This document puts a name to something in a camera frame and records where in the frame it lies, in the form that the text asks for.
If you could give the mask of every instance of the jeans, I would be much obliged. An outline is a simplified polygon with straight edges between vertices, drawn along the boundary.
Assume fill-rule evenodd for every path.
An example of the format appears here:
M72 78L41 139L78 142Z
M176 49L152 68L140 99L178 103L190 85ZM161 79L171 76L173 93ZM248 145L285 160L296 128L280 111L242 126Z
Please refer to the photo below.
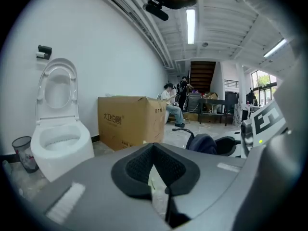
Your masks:
M166 109L170 112L171 115L175 116L176 124L183 123L183 114L179 107L175 107L173 105L167 104Z
M185 101L186 101L186 95L184 95L184 96L180 96L180 98L179 98L179 107L180 107L180 109L181 110L183 110L183 106L184 106L184 104L185 104Z

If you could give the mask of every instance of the white wall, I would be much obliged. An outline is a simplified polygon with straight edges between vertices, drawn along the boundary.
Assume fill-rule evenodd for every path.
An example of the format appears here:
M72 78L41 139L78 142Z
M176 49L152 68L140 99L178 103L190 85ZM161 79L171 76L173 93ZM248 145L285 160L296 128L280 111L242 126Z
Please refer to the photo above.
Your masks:
M277 77L276 77L276 79L277 79L277 87L279 87L282 84L282 80L277 78Z
M215 70L210 86L211 92L216 92L219 96L219 99L225 99L225 87L224 87L224 78L223 78L223 69L220 62L217 62L215 65Z
M220 62L223 69L223 78L227 80L239 81L239 76L236 70L236 64L230 61ZM239 88L236 87L225 87L225 91L239 92Z
M78 74L79 115L91 136L98 134L97 97L138 95L156 98L167 74L139 32L104 0L32 0L11 30L1 53L1 154L11 143L32 136L39 78L46 60L38 45L52 47Z
M177 86L177 84L179 83L179 79L181 78L182 77L177 77L175 75L168 75L169 82L171 82L175 87Z

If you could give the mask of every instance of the ceiling light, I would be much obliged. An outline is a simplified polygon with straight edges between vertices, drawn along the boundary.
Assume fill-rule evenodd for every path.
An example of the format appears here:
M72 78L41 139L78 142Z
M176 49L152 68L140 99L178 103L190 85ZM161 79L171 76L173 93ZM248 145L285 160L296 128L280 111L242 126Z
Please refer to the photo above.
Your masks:
M186 10L188 44L194 44L195 10Z
M264 57L269 57L270 55L272 55L274 52L276 52L279 48L281 48L287 41L283 38L282 40L280 40L278 42L278 44L276 44L276 46L274 46L273 49L271 49L270 51L268 51L267 53L265 53L263 56Z

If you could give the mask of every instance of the cardboard box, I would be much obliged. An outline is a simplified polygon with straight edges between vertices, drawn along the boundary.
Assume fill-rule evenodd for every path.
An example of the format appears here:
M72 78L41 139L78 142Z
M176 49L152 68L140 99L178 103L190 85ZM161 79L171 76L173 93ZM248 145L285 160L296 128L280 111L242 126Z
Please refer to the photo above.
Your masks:
M198 114L196 113L184 113L183 118L188 121L198 121ZM201 116L201 123L216 123L219 122L219 117L203 115Z
M205 95L205 99L218 99L218 95L215 92L209 92ZM212 105L205 104L207 110L212 110Z
M162 142L166 102L147 97L99 97L100 140L113 150Z

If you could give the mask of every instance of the standing person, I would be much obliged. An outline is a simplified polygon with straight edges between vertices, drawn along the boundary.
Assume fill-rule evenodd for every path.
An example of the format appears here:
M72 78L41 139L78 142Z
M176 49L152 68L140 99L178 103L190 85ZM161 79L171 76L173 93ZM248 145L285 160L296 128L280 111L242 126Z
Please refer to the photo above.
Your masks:
M183 76L182 80L179 84L180 86L180 98L179 98L179 107L181 110L183 110L183 106L185 104L186 101L186 95L187 95L187 87L193 89L191 84L187 83L187 77Z
M254 95L254 91L250 90L250 93L248 93L249 97L253 97L254 99L256 98L256 96Z
M166 101L167 103L166 109L170 112L170 114L175 116L175 119L176 119L175 126L179 128L185 127L181 109L171 105L171 102L170 102L170 100L176 96L176 95L170 96L169 94L173 89L173 84L172 83L166 84L164 86L164 89L165 90L159 95L158 98L160 100Z

